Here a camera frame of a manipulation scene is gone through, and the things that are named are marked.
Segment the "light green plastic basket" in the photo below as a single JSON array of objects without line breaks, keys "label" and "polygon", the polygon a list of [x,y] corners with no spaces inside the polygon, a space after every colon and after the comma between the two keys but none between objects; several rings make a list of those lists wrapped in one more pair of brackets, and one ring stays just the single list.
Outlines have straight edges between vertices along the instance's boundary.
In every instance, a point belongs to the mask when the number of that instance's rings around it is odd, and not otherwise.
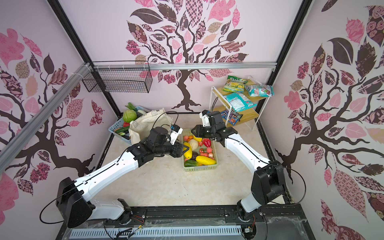
[{"label": "light green plastic basket", "polygon": [[183,130],[183,143],[190,149],[182,155],[186,172],[213,170],[218,166],[216,147],[213,141],[195,137],[190,129]]}]

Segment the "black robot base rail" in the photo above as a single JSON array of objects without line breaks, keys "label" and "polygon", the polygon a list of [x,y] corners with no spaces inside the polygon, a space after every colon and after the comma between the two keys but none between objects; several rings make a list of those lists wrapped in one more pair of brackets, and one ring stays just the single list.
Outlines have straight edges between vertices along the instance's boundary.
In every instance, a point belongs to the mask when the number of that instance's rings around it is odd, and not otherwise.
[{"label": "black robot base rail", "polygon": [[313,240],[315,236],[301,206],[268,205],[241,219],[235,205],[133,207],[129,223],[112,220],[91,220],[75,228],[63,225],[58,240],[66,240],[74,229],[240,226],[240,237],[176,238],[174,240]]}]

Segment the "beige canvas grocery bag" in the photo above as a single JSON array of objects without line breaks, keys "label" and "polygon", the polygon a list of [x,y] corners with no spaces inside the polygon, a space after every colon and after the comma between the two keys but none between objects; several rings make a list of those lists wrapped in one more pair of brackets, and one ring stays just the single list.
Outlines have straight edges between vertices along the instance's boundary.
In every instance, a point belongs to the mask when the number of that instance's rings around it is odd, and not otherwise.
[{"label": "beige canvas grocery bag", "polygon": [[130,123],[129,134],[131,144],[137,144],[148,137],[152,128],[160,127],[163,124],[171,125],[172,123],[173,118],[166,114],[164,109],[146,113]]}]

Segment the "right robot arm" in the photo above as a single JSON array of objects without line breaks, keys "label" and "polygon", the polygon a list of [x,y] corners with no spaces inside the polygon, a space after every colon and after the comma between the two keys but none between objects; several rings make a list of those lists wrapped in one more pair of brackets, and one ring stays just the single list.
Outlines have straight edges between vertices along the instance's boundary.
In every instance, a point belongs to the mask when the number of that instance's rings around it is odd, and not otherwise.
[{"label": "right robot arm", "polygon": [[235,154],[253,174],[251,192],[237,203],[240,218],[247,219],[255,210],[286,192],[287,186],[281,164],[260,155],[233,127],[227,127],[220,112],[204,110],[199,113],[199,117],[202,124],[192,129],[193,135],[220,143]]}]

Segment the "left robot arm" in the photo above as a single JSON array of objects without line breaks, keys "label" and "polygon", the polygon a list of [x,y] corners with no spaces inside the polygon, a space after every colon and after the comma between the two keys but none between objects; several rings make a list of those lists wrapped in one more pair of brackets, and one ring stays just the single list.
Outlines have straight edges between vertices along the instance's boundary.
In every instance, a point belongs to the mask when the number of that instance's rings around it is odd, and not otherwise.
[{"label": "left robot arm", "polygon": [[75,228],[89,220],[112,220],[122,225],[129,223],[133,212],[125,200],[103,203],[93,198],[123,175],[156,157],[169,155],[180,158],[188,150],[178,141],[182,132],[177,125],[172,125],[170,130],[155,127],[150,130],[148,137],[128,147],[119,158],[104,167],[76,180],[62,180],[56,206],[67,227]]}]

